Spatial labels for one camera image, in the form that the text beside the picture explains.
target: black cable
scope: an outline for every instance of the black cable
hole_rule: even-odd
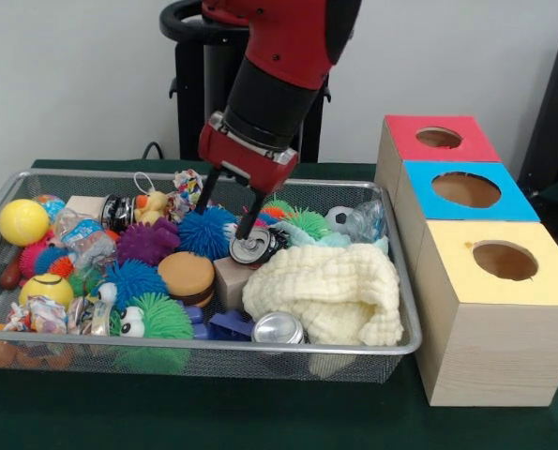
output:
[[[145,151],[143,152],[143,156],[141,157],[141,159],[147,159],[147,157],[149,156],[149,151],[155,148],[156,151],[158,151],[158,156],[160,159],[164,159],[164,152],[162,152],[162,148],[159,146],[159,143],[157,142],[150,142],[146,147],[145,147]]]

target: white cloth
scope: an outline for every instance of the white cloth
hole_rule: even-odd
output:
[[[243,304],[254,321],[272,311],[293,314],[313,344],[390,346],[403,332],[399,282],[372,244],[291,247],[249,278]]]

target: wooden block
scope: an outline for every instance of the wooden block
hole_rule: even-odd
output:
[[[214,261],[216,294],[226,309],[243,309],[243,288],[255,272],[230,256]]]
[[[393,202],[404,160],[500,161],[473,117],[388,115],[383,122],[374,182],[387,189]]]
[[[66,203],[66,208],[71,209],[75,213],[87,214],[99,220],[105,200],[105,197],[73,195],[70,197],[70,200],[68,200],[68,203]]]
[[[558,387],[558,247],[543,225],[427,221],[416,359],[432,406],[547,406]]]
[[[426,219],[539,221],[497,162],[405,161],[394,211],[412,280]]]

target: red robot arm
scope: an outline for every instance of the red robot arm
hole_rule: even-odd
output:
[[[210,162],[197,206],[202,212],[222,171],[256,193],[236,237],[246,238],[264,197],[297,162],[289,143],[354,28],[361,0],[204,0],[204,13],[249,23],[246,57],[224,112],[204,126],[199,154]]]

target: metal basket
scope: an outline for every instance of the metal basket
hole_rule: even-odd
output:
[[[159,190],[173,189],[172,175],[156,173],[151,174],[151,178]],[[133,184],[132,173],[128,172],[29,170],[11,177],[0,190],[0,209],[11,200],[30,199],[44,193],[57,195],[64,201],[71,195],[101,197],[110,193],[139,194]],[[248,189],[226,179],[219,180],[215,194],[216,202],[237,214],[252,201]],[[278,196],[294,206],[309,206],[322,214],[336,205],[354,207],[361,202],[382,200],[390,239],[390,257],[400,274],[400,315],[404,333],[399,345],[269,345],[214,340],[0,332],[0,341],[7,343],[7,349],[37,358],[30,365],[16,358],[10,365],[4,361],[1,366],[82,372],[383,383],[402,356],[414,352],[421,341],[415,302],[386,192],[372,183],[289,180]],[[15,252],[15,247],[0,238],[0,275]],[[0,323],[5,322],[10,304],[17,297],[17,291],[7,292],[0,288]],[[219,311],[220,301],[214,298],[204,313],[209,318]],[[135,360],[140,364],[127,363]],[[170,360],[175,364],[166,364]]]

